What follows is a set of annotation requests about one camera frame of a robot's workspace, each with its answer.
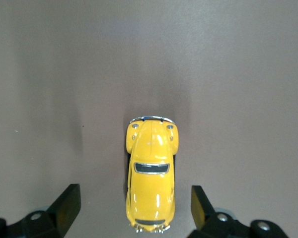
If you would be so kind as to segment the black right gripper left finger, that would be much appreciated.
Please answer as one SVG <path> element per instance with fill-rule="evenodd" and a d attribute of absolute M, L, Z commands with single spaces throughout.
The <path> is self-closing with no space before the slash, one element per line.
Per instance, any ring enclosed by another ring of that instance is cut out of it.
<path fill-rule="evenodd" d="M 0 218 L 0 238 L 63 238 L 80 209 L 80 185 L 70 184 L 45 211 L 31 212 L 9 226 Z"/>

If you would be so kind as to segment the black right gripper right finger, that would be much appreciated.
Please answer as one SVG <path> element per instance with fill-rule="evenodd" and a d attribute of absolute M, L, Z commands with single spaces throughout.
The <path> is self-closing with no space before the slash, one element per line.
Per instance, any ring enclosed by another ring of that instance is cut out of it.
<path fill-rule="evenodd" d="M 287 238 L 275 223 L 253 220 L 250 226 L 242 224 L 225 212 L 217 212 L 199 185 L 191 188 L 191 213 L 196 229 L 192 238 Z"/>

